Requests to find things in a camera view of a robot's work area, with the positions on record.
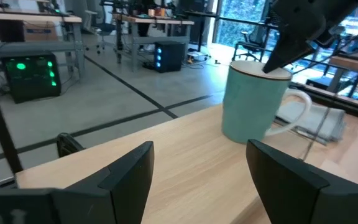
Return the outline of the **computer tower blue lights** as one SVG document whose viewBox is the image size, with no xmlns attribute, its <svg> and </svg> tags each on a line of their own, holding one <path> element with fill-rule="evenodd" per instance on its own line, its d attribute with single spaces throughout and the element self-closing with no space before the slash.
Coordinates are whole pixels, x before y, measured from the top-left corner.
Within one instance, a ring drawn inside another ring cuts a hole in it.
<svg viewBox="0 0 358 224">
<path fill-rule="evenodd" d="M 154 69 L 159 73 L 181 70 L 185 45 L 180 42 L 156 42 L 154 51 Z"/>
</svg>

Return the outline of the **teal mug white handle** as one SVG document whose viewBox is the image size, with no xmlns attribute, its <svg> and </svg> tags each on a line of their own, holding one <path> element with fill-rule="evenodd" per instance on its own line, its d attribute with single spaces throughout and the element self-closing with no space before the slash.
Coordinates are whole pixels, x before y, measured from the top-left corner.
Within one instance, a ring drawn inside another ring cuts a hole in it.
<svg viewBox="0 0 358 224">
<path fill-rule="evenodd" d="M 237 60 L 229 66 L 223 98 L 222 132 L 230 140 L 245 144 L 250 139 L 263 140 L 294 128 L 307 117 L 311 98 L 303 91 L 289 88 L 292 74 L 284 68 L 265 73 L 265 64 Z M 279 128 L 272 124 L 282 100 L 296 96 L 304 101 L 303 111 L 294 121 Z"/>
</svg>

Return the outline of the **wooden top grey desk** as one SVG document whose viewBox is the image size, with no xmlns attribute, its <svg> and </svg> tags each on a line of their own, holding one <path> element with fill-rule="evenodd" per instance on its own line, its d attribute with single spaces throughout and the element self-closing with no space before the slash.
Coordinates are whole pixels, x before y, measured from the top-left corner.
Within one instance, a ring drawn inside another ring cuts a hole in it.
<svg viewBox="0 0 358 224">
<path fill-rule="evenodd" d="M 154 44 L 156 42 L 165 42 L 165 41 L 175 41 L 184 45 L 183 56 L 186 55 L 188 50 L 188 44 L 190 43 L 190 32 L 191 26 L 194 24 L 193 21 L 189 20 L 179 20 L 172 19 L 168 17 L 156 16 L 149 18 L 141 18 L 137 16 L 128 16 L 125 14 L 113 13 L 113 18 L 116 23 L 116 44 L 113 47 L 113 50 L 116 53 L 116 62 L 121 64 L 122 57 L 125 56 L 131 59 L 131 69 L 133 72 L 138 70 L 139 54 L 138 48 L 140 45 Z M 122 23 L 127 22 L 130 25 L 130 52 L 126 52 L 122 43 Z M 170 35 L 169 36 L 160 36 L 160 37 L 140 37 L 138 30 L 139 24 L 164 24 L 170 26 Z M 174 36 L 173 25 L 181 26 L 185 29 L 185 35 L 183 36 Z"/>
<path fill-rule="evenodd" d="M 72 35 L 68 41 L 46 41 L 46 42 L 12 42 L 1 43 L 0 53 L 25 52 L 25 51 L 51 51 L 51 52 L 74 52 L 75 63 L 72 67 L 78 69 L 80 77 L 85 75 L 85 53 L 81 36 L 82 19 L 77 16 L 53 16 L 50 14 L 24 14 L 0 11 L 0 20 L 9 21 L 42 21 L 42 22 L 64 22 Z"/>
</svg>

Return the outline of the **cardboard box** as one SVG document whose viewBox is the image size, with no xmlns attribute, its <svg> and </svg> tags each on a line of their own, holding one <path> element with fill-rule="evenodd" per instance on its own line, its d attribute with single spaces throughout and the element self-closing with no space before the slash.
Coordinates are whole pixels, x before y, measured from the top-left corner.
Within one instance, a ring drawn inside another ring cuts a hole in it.
<svg viewBox="0 0 358 224">
<path fill-rule="evenodd" d="M 53 22 L 24 21 L 24 37 L 26 42 L 58 40 Z"/>
</svg>

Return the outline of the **black clamp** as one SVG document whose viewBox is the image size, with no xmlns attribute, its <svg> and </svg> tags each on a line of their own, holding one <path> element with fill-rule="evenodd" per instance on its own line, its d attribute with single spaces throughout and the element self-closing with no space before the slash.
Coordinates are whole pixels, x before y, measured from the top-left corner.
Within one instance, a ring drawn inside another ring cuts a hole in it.
<svg viewBox="0 0 358 224">
<path fill-rule="evenodd" d="M 56 145 L 59 158 L 85 150 L 85 147 L 68 133 L 60 133 L 56 138 Z"/>
</svg>

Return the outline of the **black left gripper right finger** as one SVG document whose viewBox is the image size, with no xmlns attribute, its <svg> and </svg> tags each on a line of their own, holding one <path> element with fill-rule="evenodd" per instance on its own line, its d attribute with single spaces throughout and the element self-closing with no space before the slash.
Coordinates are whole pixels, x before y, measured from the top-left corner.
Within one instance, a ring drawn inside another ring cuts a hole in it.
<svg viewBox="0 0 358 224">
<path fill-rule="evenodd" d="M 272 224 L 358 224 L 358 184 L 255 139 L 246 159 Z"/>
</svg>

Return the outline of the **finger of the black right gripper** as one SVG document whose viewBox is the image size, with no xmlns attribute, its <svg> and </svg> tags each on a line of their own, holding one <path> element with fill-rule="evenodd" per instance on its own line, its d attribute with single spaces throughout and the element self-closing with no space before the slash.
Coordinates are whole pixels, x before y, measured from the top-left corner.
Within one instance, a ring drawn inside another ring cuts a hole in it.
<svg viewBox="0 0 358 224">
<path fill-rule="evenodd" d="M 262 71 L 270 73 L 313 53 L 315 49 L 305 40 L 282 33 Z"/>
</svg>

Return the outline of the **black office chair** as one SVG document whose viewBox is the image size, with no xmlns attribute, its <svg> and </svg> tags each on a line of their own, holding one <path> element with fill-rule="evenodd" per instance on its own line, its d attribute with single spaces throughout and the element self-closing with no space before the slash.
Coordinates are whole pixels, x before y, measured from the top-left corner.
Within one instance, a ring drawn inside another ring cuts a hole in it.
<svg viewBox="0 0 358 224">
<path fill-rule="evenodd" d="M 266 51 L 270 31 L 278 29 L 277 25 L 265 23 L 264 21 L 255 22 L 252 25 L 255 27 L 250 33 L 247 31 L 241 32 L 244 40 L 235 44 L 232 61 L 235 61 L 237 57 L 245 56 L 246 60 L 251 57 L 254 61 L 261 62 Z"/>
</svg>

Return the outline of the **computer tower green lights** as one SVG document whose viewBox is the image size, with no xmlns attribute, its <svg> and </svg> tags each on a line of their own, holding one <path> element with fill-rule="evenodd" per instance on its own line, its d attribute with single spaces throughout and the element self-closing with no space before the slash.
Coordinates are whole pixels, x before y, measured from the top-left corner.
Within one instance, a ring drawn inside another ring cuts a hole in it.
<svg viewBox="0 0 358 224">
<path fill-rule="evenodd" d="M 53 53 L 5 53 L 0 61 L 15 103 L 60 96 L 62 84 Z"/>
</svg>

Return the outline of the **grey folded cloth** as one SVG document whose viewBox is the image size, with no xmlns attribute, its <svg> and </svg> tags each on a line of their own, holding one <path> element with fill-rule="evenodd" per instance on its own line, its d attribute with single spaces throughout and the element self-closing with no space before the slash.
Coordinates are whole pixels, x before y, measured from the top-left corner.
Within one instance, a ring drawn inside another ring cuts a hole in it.
<svg viewBox="0 0 358 224">
<path fill-rule="evenodd" d="M 305 107 L 304 103 L 291 101 L 280 107 L 275 121 L 284 126 L 294 122 Z M 313 105 L 308 115 L 303 118 L 292 131 L 313 139 L 318 133 L 316 140 L 327 145 L 329 142 L 338 142 L 342 139 L 346 122 L 346 112 L 336 108 Z"/>
</svg>

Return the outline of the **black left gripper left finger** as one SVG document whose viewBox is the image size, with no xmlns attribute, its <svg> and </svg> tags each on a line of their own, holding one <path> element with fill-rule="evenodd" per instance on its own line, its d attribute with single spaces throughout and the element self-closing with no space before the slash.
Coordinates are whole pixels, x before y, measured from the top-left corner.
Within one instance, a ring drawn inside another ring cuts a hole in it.
<svg viewBox="0 0 358 224">
<path fill-rule="evenodd" d="M 55 192 L 58 224 L 141 224 L 154 171 L 154 143 Z"/>
</svg>

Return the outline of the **white office chair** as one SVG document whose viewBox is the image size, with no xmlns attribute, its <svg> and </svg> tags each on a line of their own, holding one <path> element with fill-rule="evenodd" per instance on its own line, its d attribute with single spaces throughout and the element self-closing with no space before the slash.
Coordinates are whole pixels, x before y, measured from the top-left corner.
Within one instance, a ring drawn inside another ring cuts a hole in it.
<svg viewBox="0 0 358 224">
<path fill-rule="evenodd" d="M 112 23 L 112 19 L 108 21 L 107 13 L 112 9 L 112 3 L 101 1 L 99 3 L 100 11 L 85 10 L 85 18 L 83 19 L 83 29 L 89 33 L 96 34 L 99 39 L 96 47 L 96 53 L 101 54 L 107 45 L 112 44 L 105 41 L 105 37 L 111 35 L 116 30 L 116 25 Z"/>
</svg>

